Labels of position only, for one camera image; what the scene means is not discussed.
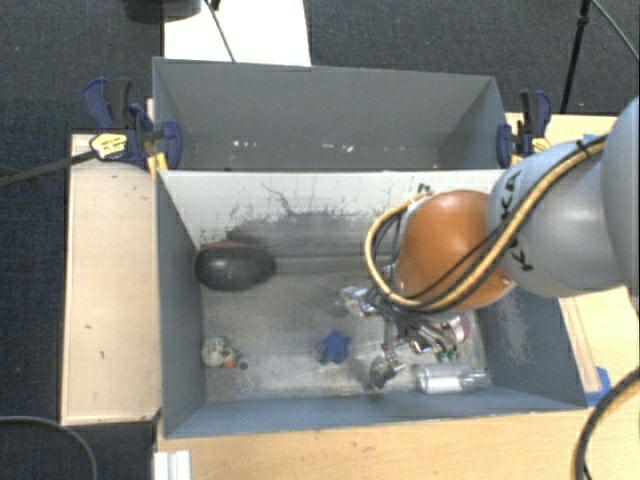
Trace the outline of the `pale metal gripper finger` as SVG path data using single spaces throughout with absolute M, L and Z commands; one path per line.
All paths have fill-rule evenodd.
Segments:
M 380 390 L 406 368 L 394 351 L 386 351 L 377 356 L 370 364 L 369 378 L 371 386 Z
M 341 290 L 341 303 L 355 317 L 368 317 L 376 312 L 376 308 L 367 300 L 368 289 L 354 286 Z

